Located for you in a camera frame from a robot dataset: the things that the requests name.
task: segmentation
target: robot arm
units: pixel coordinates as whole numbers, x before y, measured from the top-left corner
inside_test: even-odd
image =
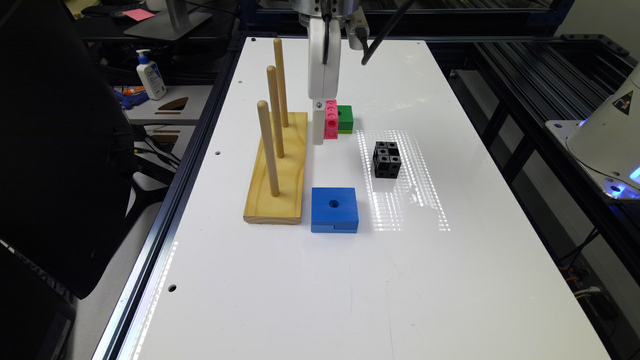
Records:
[[[325,103],[338,94],[340,29],[347,26],[354,50],[366,44],[369,29],[359,0],[290,0],[290,4],[300,13],[300,23],[307,27],[309,35],[308,93],[313,104],[313,143],[322,145]]]

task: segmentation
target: blue block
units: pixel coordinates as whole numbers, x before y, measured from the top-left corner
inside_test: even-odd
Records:
[[[358,229],[336,229],[334,225],[311,225],[311,232],[357,233]]]
[[[311,232],[355,233],[358,222],[354,188],[311,189]]]

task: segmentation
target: black block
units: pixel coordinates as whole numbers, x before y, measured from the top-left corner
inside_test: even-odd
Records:
[[[396,179],[402,166],[398,144],[391,141],[376,141],[373,165],[376,178]]]

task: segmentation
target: wooden peg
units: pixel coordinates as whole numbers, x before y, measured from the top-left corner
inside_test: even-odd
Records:
[[[271,136],[271,120],[269,119],[269,105],[266,101],[258,101],[258,117],[260,118],[260,129],[262,130],[262,146],[264,157],[267,162],[267,172],[269,173],[269,186],[271,196],[280,195],[278,186],[278,169],[276,168],[276,156],[273,153],[273,137]]]
[[[284,57],[282,55],[282,39],[273,40],[276,53],[276,71],[278,74],[278,93],[280,98],[280,118],[283,127],[289,127],[289,110],[287,109],[287,86],[284,81]]]
[[[275,67],[267,67],[267,80],[269,80],[269,96],[271,97],[271,116],[273,117],[273,136],[276,143],[276,156],[279,159],[282,159],[284,157],[284,144],[282,141],[280,103],[278,101],[278,80]]]

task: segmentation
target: pink block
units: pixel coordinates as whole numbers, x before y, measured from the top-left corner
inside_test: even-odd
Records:
[[[329,100],[324,108],[324,138],[327,140],[335,140],[338,138],[338,124],[340,117],[338,116],[338,102]]]
[[[338,138],[338,130],[324,130],[324,138],[325,140],[336,140]]]

